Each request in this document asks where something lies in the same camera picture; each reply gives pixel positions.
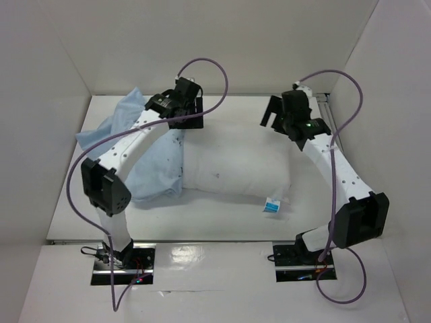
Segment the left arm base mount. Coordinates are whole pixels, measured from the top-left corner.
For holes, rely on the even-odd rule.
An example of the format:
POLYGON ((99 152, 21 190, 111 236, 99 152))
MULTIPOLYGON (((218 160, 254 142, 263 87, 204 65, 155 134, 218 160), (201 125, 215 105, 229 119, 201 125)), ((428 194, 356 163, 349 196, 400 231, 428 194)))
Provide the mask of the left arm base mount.
MULTIPOLYGON (((110 259, 101 244, 96 247, 83 246, 80 252, 94 259, 91 286, 110 285, 110 259)), ((154 281, 155 244, 135 243, 124 261, 114 260, 114 285, 152 285, 154 281)))

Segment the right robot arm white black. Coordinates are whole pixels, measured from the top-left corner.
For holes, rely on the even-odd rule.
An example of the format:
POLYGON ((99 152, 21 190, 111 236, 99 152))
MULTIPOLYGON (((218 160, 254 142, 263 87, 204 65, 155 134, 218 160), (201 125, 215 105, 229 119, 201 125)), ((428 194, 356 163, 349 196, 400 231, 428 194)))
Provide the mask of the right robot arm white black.
POLYGON ((335 213, 328 224, 296 236, 295 259, 308 264, 325 248, 345 249, 382 235, 389 199, 375 193, 351 167, 322 118, 313 118, 308 96, 291 90, 271 96, 260 125, 288 136, 318 168, 332 189, 335 213))

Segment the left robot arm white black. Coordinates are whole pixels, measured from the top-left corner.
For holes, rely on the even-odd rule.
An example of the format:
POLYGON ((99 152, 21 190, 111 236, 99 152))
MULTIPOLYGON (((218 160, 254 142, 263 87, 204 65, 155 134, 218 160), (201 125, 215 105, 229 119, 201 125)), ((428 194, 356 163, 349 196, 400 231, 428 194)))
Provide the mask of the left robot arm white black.
POLYGON ((132 194, 126 179, 144 153, 171 129, 203 128, 202 88, 179 77, 175 86, 153 95, 134 124, 110 149, 96 159, 81 163, 84 194, 96 209, 105 238, 102 243, 109 261, 117 268, 133 260, 133 239, 127 229, 125 209, 132 194))

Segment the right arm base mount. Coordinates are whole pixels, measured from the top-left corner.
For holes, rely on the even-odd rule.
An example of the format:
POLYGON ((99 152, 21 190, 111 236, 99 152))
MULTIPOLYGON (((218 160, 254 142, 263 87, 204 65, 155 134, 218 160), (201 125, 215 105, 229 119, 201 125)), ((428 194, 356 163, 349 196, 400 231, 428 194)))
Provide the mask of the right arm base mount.
POLYGON ((320 252, 299 254, 293 243, 274 244, 267 260, 274 264, 278 283, 315 281, 319 275, 320 280, 337 280, 332 254, 322 262, 318 261, 319 255, 320 252))

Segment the white pillow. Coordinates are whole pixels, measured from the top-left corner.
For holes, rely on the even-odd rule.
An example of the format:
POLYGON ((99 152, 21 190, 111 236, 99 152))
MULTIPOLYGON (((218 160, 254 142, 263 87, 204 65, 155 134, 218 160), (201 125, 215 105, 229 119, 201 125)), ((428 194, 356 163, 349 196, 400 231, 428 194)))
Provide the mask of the white pillow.
POLYGON ((208 120, 185 131, 183 188, 287 201, 291 146, 270 129, 208 120))

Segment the light blue pillowcase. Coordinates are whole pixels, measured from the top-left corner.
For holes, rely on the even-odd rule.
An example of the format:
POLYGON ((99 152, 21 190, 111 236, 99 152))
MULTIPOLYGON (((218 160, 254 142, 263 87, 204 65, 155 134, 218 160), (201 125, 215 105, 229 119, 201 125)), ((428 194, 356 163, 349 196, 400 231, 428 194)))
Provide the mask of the light blue pillowcase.
MULTIPOLYGON (((147 100, 138 88, 117 104, 112 115, 97 129, 75 135, 81 149, 130 129, 143 112, 147 100)), ((183 188, 183 139, 185 132, 170 130, 161 136, 131 169, 125 185, 132 201, 148 202, 159 196, 179 197, 183 188)))

